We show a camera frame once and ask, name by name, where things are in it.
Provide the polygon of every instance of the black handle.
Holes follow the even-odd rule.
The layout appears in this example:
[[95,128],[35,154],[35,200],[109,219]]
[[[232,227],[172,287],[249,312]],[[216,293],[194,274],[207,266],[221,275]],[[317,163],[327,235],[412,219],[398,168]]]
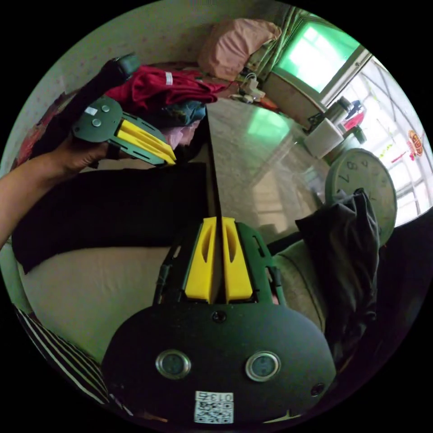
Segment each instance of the black handle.
[[140,62],[134,53],[105,63],[100,72],[79,90],[65,109],[51,119],[44,135],[34,144],[30,159],[56,149],[68,137],[72,125],[84,110],[111,88],[128,81],[139,66]]

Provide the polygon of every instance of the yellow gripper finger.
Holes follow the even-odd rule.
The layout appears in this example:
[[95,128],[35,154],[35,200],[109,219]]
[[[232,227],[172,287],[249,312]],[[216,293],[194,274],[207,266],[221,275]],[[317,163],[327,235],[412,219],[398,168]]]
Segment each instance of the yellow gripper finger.
[[226,301],[250,299],[253,288],[234,218],[222,219]]
[[198,235],[185,294],[189,299],[211,302],[217,218],[205,218]]
[[158,156],[171,166],[175,164],[176,156],[170,145],[128,120],[122,121],[117,137]]

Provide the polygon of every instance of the white wall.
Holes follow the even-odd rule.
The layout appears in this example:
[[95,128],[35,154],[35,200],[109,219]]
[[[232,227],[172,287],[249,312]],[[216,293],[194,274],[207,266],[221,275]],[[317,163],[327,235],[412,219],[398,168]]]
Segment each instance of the white wall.
[[144,64],[196,61],[213,23],[226,18],[272,21],[278,2],[269,0],[163,0],[121,15],[80,40],[46,73],[12,128],[0,165],[10,170],[27,131],[64,91],[85,84],[110,58],[136,51]]

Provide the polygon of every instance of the curtain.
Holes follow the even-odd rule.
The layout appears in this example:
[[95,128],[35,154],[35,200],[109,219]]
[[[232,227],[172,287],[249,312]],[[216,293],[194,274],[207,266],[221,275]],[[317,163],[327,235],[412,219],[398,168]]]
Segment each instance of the curtain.
[[268,46],[262,47],[261,50],[254,53],[250,58],[249,63],[255,66],[253,72],[262,81],[266,80],[272,68],[280,61],[291,36],[306,13],[303,9],[295,6],[281,4],[281,8],[283,9],[279,15],[281,22],[275,23],[281,27],[280,38],[277,41],[271,42]]

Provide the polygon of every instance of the clock number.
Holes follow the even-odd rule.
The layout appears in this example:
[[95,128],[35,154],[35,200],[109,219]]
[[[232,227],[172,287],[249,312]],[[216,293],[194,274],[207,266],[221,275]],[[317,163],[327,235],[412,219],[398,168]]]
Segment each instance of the clock number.
[[354,162],[352,162],[352,161],[348,161],[348,162],[347,162],[347,168],[348,168],[349,170],[357,170],[357,169],[358,169],[358,166],[357,166]]
[[347,183],[349,183],[349,175],[347,175],[347,179],[342,176],[342,175],[338,175],[338,177],[340,177],[341,179],[345,180]]

